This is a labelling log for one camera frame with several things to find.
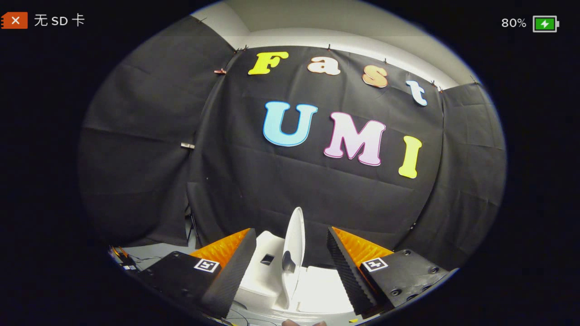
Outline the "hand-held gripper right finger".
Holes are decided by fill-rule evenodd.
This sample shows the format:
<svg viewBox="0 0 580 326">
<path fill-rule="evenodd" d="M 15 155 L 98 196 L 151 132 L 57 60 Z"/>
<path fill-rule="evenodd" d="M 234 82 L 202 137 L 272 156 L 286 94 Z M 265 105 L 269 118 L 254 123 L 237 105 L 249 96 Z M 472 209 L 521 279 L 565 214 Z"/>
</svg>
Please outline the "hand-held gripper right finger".
<svg viewBox="0 0 580 326">
<path fill-rule="evenodd" d="M 410 249 L 394 252 L 333 226 L 327 248 L 354 313 L 362 317 L 405 309 L 456 273 Z"/>
</svg>

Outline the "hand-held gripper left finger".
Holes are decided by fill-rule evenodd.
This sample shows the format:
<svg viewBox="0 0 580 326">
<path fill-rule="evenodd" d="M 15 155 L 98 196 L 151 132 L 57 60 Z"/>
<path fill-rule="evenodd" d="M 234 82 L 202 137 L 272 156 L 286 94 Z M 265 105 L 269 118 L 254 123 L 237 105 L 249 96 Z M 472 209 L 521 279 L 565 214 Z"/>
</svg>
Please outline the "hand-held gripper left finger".
<svg viewBox="0 0 580 326">
<path fill-rule="evenodd" d="M 190 254 L 171 252 L 136 277 L 183 309 L 222 319 L 255 250 L 256 231 L 247 228 Z"/>
</svg>

